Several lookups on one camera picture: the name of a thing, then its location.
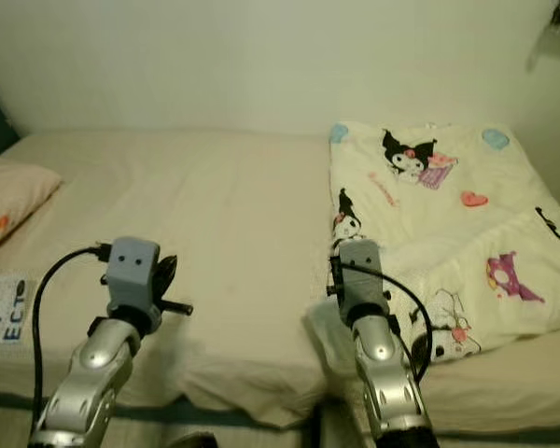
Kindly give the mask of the cream cartoon print blanket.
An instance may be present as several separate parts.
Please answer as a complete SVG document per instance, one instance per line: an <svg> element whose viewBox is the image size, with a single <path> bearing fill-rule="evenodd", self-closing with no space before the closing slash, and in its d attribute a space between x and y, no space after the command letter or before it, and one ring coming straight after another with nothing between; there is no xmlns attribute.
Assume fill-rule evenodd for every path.
<svg viewBox="0 0 560 448"><path fill-rule="evenodd" d="M560 331L560 204L501 125L329 132L331 255L372 240L413 363Z"/></svg>

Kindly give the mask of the beige sheeted mattress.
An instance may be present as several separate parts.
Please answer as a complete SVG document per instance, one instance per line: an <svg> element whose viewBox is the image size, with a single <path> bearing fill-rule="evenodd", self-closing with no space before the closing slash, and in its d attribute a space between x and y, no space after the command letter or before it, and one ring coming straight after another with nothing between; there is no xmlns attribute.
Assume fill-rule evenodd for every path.
<svg viewBox="0 0 560 448"><path fill-rule="evenodd" d="M194 313L167 315L147 337L119 406L184 399L294 427L345 396L305 326L329 285L329 137L42 133L6 159L63 182L0 243L0 274L37 281L66 253L118 236L178 256L166 296ZM560 331L432 362L421 387L447 434L560 427Z"/></svg>

